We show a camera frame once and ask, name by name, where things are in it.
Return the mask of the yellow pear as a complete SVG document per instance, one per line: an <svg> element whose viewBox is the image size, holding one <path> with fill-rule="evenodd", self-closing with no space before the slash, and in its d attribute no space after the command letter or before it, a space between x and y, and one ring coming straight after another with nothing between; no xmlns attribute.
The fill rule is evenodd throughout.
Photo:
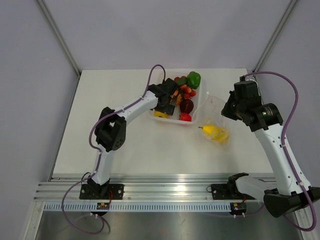
<svg viewBox="0 0 320 240"><path fill-rule="evenodd" d="M199 128L202 130L203 133L207 135L211 135L213 132L217 130L217 127L213 124L199 126Z"/></svg>

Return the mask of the dark red plum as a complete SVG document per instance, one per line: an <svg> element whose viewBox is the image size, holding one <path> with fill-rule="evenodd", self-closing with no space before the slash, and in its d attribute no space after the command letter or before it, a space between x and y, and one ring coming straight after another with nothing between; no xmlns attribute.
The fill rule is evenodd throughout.
<svg viewBox="0 0 320 240"><path fill-rule="evenodd" d="M184 99L180 102L179 109L181 113L190 114L194 109L194 103L190 99Z"/></svg>

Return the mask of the yellow bell pepper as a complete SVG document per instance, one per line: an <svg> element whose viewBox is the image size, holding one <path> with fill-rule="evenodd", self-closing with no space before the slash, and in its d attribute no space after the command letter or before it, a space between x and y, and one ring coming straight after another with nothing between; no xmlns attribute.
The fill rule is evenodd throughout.
<svg viewBox="0 0 320 240"><path fill-rule="evenodd" d="M154 116L157 118L168 118L168 114L164 113L164 112L160 112L160 111L155 111L154 112Z"/></svg>

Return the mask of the red tomato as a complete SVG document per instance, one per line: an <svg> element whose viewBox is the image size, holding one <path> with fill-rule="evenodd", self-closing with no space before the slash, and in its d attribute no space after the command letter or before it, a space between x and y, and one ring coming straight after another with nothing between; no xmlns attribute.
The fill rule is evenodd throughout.
<svg viewBox="0 0 320 240"><path fill-rule="evenodd" d="M179 116L179 120L180 121L185 121L185 122L191 122L192 121L192 117L188 114L188 113L181 113Z"/></svg>

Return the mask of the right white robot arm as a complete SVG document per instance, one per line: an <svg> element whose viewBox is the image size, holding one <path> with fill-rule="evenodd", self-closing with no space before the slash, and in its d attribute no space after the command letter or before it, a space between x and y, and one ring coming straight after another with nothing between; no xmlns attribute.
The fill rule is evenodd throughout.
<svg viewBox="0 0 320 240"><path fill-rule="evenodd" d="M282 137L283 119L273 103L262 104L258 85L252 80L234 84L221 111L222 116L241 120L262 145L275 177L275 184L263 182L247 173L228 178L227 193L232 198L242 194L262 201L268 212L279 218L305 208L320 199L319 187L314 187L301 171L291 153L287 139Z"/></svg>

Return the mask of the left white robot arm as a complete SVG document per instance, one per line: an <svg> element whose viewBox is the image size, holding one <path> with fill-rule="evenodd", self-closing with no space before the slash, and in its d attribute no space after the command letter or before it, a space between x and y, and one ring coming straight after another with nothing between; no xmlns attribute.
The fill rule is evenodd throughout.
<svg viewBox="0 0 320 240"><path fill-rule="evenodd" d="M114 153L126 140L127 126L143 113L157 107L167 108L179 85L171 78L146 87L143 95L119 109L105 107L89 134L89 145L96 149L97 159L93 174L87 180L90 193L97 199L108 194L111 163Z"/></svg>

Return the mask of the clear zip top bag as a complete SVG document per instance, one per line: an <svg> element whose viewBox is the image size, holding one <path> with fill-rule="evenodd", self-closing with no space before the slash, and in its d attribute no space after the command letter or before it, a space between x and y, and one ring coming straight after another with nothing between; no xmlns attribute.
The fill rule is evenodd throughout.
<svg viewBox="0 0 320 240"><path fill-rule="evenodd" d="M224 106L225 102L223 100L207 92L204 103L202 103L201 106L195 111L195 116L193 117L202 137L221 148L226 147L230 140L229 128L227 127L225 117L221 115L221 111ZM212 140L212 134L207 135L199 128L205 125L215 125L216 128L226 128L229 131L228 142L220 144L217 141Z"/></svg>

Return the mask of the red lychee bunch with leaves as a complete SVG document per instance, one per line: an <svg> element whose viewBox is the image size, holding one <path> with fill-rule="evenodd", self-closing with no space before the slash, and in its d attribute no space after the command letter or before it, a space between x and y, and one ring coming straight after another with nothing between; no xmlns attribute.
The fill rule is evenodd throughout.
<svg viewBox="0 0 320 240"><path fill-rule="evenodd" d="M192 89L188 86L188 79L186 76L177 76L174 78L174 81L179 85L179 88L181 90L181 95L185 99L193 98L197 95L197 92L195 89Z"/></svg>

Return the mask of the yellow lemon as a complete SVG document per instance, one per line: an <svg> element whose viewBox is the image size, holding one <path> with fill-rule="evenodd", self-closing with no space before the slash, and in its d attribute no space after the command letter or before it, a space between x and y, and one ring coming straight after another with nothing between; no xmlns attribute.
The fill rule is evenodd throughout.
<svg viewBox="0 0 320 240"><path fill-rule="evenodd" d="M225 127L217 127L212 132L211 139L219 144L225 144L230 138L230 133Z"/></svg>

